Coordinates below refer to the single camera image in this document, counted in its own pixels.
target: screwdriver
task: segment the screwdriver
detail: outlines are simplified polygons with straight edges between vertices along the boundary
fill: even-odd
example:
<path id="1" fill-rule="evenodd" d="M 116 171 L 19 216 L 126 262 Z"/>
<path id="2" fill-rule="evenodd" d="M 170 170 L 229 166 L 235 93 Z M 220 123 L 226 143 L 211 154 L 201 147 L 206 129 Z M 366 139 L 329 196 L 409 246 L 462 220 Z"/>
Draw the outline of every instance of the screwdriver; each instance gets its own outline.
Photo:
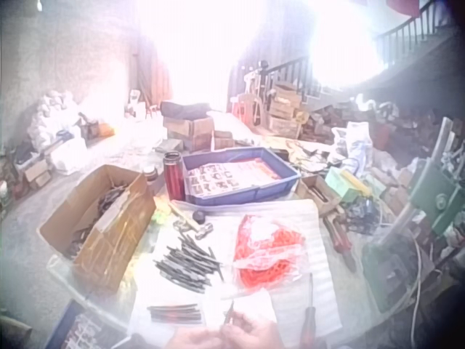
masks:
<path id="1" fill-rule="evenodd" d="M 312 349 L 315 343 L 315 322 L 316 309 L 313 306 L 313 275 L 310 274 L 310 301 L 309 306 L 305 309 L 305 321 L 300 334 L 300 349 Z"/>

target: green box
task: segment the green box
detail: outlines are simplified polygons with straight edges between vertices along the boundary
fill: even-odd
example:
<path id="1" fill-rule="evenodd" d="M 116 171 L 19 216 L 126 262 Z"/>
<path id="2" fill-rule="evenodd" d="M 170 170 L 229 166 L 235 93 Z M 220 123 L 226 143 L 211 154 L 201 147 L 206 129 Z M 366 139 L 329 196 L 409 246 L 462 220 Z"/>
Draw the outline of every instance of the green box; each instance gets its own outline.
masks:
<path id="1" fill-rule="evenodd" d="M 342 202 L 353 202 L 360 195 L 360 191 L 342 177 L 341 172 L 341 169 L 331 167 L 325 178 L 326 184 L 342 197 Z"/>

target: red mesh bag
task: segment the red mesh bag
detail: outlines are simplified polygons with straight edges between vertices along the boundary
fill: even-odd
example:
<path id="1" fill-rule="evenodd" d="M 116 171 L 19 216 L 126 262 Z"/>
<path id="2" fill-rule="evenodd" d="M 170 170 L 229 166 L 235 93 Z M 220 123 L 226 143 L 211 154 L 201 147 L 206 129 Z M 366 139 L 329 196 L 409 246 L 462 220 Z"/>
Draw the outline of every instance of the red mesh bag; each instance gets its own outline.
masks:
<path id="1" fill-rule="evenodd" d="M 242 284 L 252 289 L 275 284 L 302 255 L 304 238 L 280 223 L 246 215 L 239 225 L 234 266 Z"/>

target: blue plastic tray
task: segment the blue plastic tray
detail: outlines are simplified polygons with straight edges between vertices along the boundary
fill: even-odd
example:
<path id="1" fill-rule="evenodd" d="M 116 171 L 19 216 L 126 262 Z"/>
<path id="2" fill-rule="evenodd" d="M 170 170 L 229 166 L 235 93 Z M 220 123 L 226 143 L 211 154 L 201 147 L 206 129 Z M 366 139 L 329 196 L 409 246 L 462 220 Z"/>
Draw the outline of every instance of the blue plastic tray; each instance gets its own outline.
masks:
<path id="1" fill-rule="evenodd" d="M 226 163 L 256 158 L 263 160 L 277 175 L 281 177 L 281 180 L 277 180 L 274 183 L 267 185 L 233 190 L 229 193 L 204 196 L 202 198 L 193 195 L 187 181 L 187 171 L 210 163 Z M 300 174 L 295 169 L 287 165 L 287 163 L 266 148 L 234 148 L 224 151 L 213 151 L 210 153 L 183 156 L 182 160 L 184 167 L 186 201 L 199 206 L 246 204 L 248 202 L 273 200 L 274 198 L 278 198 L 289 193 L 296 181 L 300 178 Z"/>

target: open cardboard box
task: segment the open cardboard box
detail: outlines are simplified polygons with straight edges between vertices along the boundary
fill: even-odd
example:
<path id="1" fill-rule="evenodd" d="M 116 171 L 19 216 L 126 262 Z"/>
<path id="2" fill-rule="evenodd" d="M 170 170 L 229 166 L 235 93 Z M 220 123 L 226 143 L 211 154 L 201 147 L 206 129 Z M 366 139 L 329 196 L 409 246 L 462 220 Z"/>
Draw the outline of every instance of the open cardboard box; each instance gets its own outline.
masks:
<path id="1" fill-rule="evenodd" d="M 322 177 L 316 174 L 301 178 L 297 183 L 296 194 L 299 198 L 310 198 L 315 202 L 318 208 L 318 217 L 325 217 L 341 203 L 341 196 L 331 189 Z"/>
<path id="2" fill-rule="evenodd" d="M 155 211 L 155 202 L 139 172 L 104 165 L 85 177 L 52 216 L 39 228 L 39 235 L 65 256 L 73 233 L 92 224 L 98 201 L 112 185 L 128 183 L 126 190 L 94 224 L 73 261 L 78 278 L 115 293 L 142 234 Z"/>

